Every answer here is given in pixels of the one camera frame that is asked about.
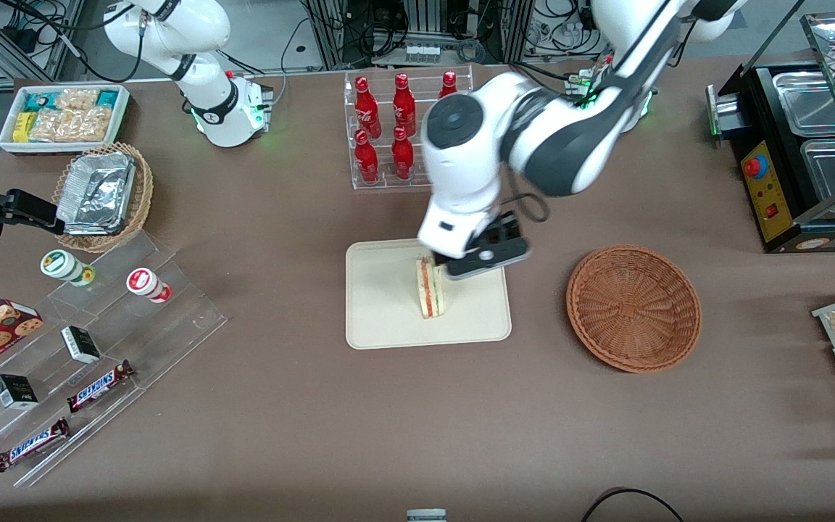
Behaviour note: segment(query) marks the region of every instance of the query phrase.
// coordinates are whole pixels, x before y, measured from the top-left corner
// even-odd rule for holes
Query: yellow control panel
[[[772,241],[791,228],[793,220],[765,142],[743,158],[739,166],[743,169],[743,178],[749,189],[752,207],[755,208],[759,229],[766,241]]]

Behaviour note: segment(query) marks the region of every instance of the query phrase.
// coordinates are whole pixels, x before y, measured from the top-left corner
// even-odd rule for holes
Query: clear acrylic stand
[[[227,321],[175,264],[173,253],[146,232],[105,252],[92,265],[96,280],[83,288],[64,283],[53,291],[38,307],[42,315],[41,308],[46,311],[46,329],[0,363],[0,373],[28,377],[40,401],[30,410],[7,410],[0,403],[0,452],[60,417],[66,417],[72,433],[3,473],[15,486],[40,480]],[[127,291],[125,278],[139,267],[155,271],[173,288],[169,301],[155,304]],[[69,324],[89,330],[102,353],[99,362],[86,365],[70,359],[60,336]],[[136,374],[70,414],[66,399],[125,359]]]
[[[347,146],[350,149],[350,173],[354,189],[408,189],[412,187],[430,187],[427,179],[427,168],[424,166],[424,155],[421,151],[420,132],[424,121],[424,114],[437,102],[440,88],[443,85],[444,73],[453,70],[457,74],[457,91],[473,90],[473,69],[470,67],[421,67],[403,70],[359,70],[348,72],[344,77],[344,113],[347,118]],[[391,108],[391,100],[395,97],[395,73],[407,73],[408,85],[415,95],[417,104],[417,133],[409,138],[415,150],[415,171],[410,181],[401,181],[394,172],[394,162],[391,158],[391,145],[394,142],[392,130],[395,129],[395,116]],[[367,185],[362,182],[362,176],[357,169],[357,158],[354,156],[354,132],[359,128],[357,121],[357,89],[354,80],[358,76],[365,76],[369,80],[369,91],[378,103],[378,121],[382,123],[382,136],[372,141],[375,153],[378,155],[378,182]]]

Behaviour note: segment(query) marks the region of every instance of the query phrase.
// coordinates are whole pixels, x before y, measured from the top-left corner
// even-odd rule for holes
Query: empty wicker basket
[[[569,280],[566,311],[594,356],[633,373],[681,363],[702,330],[698,294],[685,274],[633,245],[587,255]]]

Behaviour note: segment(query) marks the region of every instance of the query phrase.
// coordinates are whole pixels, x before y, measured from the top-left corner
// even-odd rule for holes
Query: aluminum foil container
[[[70,165],[57,218],[70,235],[115,235],[125,228],[136,161],[123,152],[80,156]]]

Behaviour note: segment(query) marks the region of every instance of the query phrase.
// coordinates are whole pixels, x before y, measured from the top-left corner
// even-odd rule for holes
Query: bottle cap
[[[52,278],[65,278],[76,270],[78,264],[73,254],[65,250],[52,250],[41,259],[41,271]]]
[[[127,278],[128,290],[137,295],[153,294],[159,286],[157,274],[149,268],[137,268]]]

